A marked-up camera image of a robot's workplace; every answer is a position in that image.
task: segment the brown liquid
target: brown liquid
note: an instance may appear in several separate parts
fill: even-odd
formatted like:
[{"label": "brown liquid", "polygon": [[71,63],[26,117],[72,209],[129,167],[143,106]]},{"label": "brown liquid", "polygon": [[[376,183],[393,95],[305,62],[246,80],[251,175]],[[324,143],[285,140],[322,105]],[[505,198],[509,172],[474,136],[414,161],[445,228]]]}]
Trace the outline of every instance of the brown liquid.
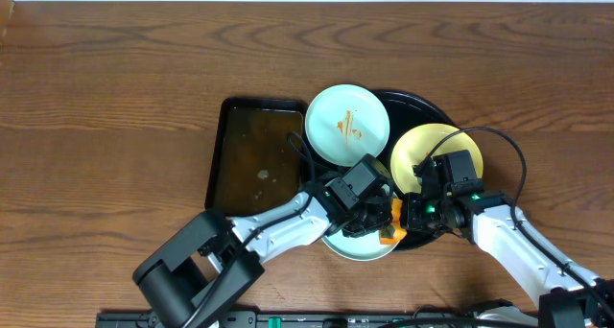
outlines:
[{"label": "brown liquid", "polygon": [[230,109],[213,206],[227,216],[248,216],[296,195],[300,164],[287,134],[301,134],[302,124],[295,111]]}]

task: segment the white plate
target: white plate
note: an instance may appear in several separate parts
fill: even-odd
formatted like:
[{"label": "white plate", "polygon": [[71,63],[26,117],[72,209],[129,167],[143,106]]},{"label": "white plate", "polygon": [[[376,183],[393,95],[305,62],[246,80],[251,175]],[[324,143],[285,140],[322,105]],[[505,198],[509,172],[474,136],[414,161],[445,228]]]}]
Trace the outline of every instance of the white plate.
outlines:
[{"label": "white plate", "polygon": [[322,158],[349,167],[366,153],[377,156],[382,152],[388,142],[390,120],[373,93],[340,84],[323,90],[311,102],[305,131]]},{"label": "white plate", "polygon": [[342,231],[322,237],[324,243],[341,256],[354,261],[372,261],[388,255],[396,245],[381,245],[378,231],[359,238],[344,237]]}]

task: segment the yellow plate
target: yellow plate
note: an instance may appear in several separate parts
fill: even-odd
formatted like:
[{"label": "yellow plate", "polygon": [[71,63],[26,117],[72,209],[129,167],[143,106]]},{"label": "yellow plate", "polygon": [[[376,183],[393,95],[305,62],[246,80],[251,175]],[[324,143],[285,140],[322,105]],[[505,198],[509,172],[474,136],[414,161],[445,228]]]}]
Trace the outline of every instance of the yellow plate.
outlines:
[{"label": "yellow plate", "polygon": [[[418,179],[413,175],[412,166],[419,164],[437,142],[456,130],[458,128],[433,123],[411,129],[399,139],[394,145],[394,150],[392,150],[390,169],[394,182],[403,193],[421,192],[422,189],[418,184]],[[468,150],[471,153],[471,160],[476,167],[476,175],[478,178],[482,178],[484,172],[482,154],[478,145],[465,133],[453,136],[443,143],[434,155],[462,150]]]}]

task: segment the orange object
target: orange object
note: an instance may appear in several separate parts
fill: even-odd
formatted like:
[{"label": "orange object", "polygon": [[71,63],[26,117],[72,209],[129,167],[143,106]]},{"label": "orange object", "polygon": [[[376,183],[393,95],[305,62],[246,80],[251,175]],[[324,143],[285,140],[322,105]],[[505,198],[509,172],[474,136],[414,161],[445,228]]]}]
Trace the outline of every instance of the orange object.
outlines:
[{"label": "orange object", "polygon": [[392,222],[390,226],[394,227],[394,233],[392,238],[382,237],[382,231],[380,231],[380,244],[381,245],[395,245],[407,236],[407,230],[401,228],[400,222]]},{"label": "orange object", "polygon": [[401,228],[401,207],[403,201],[400,199],[392,199],[392,222],[390,226],[394,228],[392,238],[382,237],[382,230],[380,230],[380,244],[381,245],[395,245],[407,236],[407,231]]}]

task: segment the black tray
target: black tray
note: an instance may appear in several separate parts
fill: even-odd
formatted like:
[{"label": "black tray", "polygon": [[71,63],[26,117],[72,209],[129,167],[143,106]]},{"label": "black tray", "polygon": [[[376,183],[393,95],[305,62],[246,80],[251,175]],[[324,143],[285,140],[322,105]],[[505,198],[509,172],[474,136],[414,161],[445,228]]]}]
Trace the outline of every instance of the black tray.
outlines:
[{"label": "black tray", "polygon": [[[233,107],[251,107],[268,110],[283,110],[283,111],[296,111],[305,119],[305,111],[307,111],[307,104],[303,101],[296,100],[276,100],[276,99],[262,99],[251,97],[233,97],[226,98],[222,102],[220,108],[220,118],[218,121],[218,132],[215,137],[215,148],[213,149],[213,159],[211,161],[211,171],[209,175],[209,184],[207,185],[207,193],[204,199],[204,208],[208,209],[213,206],[213,200],[215,198],[216,183],[218,182],[218,175],[220,169],[220,160],[222,156],[222,145],[224,143],[224,134],[226,131],[226,121],[228,111]],[[303,166],[300,166],[301,173],[304,173]]]},{"label": "black tray", "polygon": [[[439,107],[413,93],[386,89],[376,89],[371,92],[382,101],[390,118],[388,143],[377,157],[388,169],[394,145],[408,130],[429,123],[455,125]],[[397,195],[402,194],[398,188],[394,188],[394,191]],[[421,247],[433,242],[439,236],[440,234],[424,232],[408,233],[394,250],[411,250]]]}]

